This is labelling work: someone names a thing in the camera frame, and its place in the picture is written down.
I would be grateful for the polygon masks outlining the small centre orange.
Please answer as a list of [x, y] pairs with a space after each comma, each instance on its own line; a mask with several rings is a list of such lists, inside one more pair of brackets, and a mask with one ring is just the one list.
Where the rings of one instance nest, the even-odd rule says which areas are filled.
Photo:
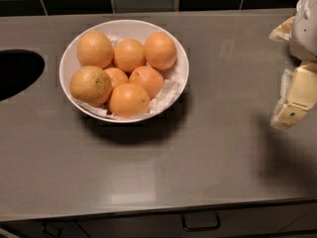
[[122, 70], [120, 70], [117, 67], [108, 67], [105, 69], [105, 72], [109, 76], [111, 81], [111, 86], [113, 88], [123, 83], [127, 83], [129, 81], [127, 74], [125, 74]]

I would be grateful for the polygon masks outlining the white ceramic bowl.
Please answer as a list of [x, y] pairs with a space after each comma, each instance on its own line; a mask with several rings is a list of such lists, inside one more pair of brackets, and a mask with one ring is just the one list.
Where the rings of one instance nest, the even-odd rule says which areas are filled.
[[[175, 64], [162, 72], [164, 85], [158, 96], [150, 102], [150, 111], [139, 114], [132, 118], [118, 117], [110, 113], [107, 106], [93, 107], [85, 102], [77, 100], [71, 96], [69, 84], [71, 77], [81, 68], [77, 57], [77, 45], [79, 39], [87, 32], [99, 31], [105, 34], [113, 46], [120, 41], [133, 38], [145, 42], [147, 37], [155, 32], [167, 34], [175, 43], [177, 49], [177, 59]], [[105, 22], [79, 34], [67, 47], [62, 55], [59, 64], [59, 81], [62, 90], [71, 103], [83, 113], [101, 121], [113, 123], [135, 123], [155, 117], [169, 108], [182, 94], [189, 77], [189, 62], [187, 54], [180, 42], [165, 29], [154, 24], [138, 20], [115, 20]]]

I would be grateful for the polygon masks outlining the white paper towel lining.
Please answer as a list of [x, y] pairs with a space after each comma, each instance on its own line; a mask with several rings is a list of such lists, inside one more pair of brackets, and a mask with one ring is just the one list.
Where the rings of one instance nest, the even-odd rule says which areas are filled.
[[103, 121], [130, 123], [171, 106], [184, 90], [189, 65], [184, 48], [169, 33], [88, 31], [70, 43], [59, 72], [79, 110]]

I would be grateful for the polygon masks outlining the black sink basin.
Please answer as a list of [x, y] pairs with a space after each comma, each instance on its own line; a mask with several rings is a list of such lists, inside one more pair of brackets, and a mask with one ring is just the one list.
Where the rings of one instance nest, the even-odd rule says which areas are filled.
[[27, 50], [0, 52], [0, 100], [6, 100], [31, 86], [43, 73], [45, 60]]

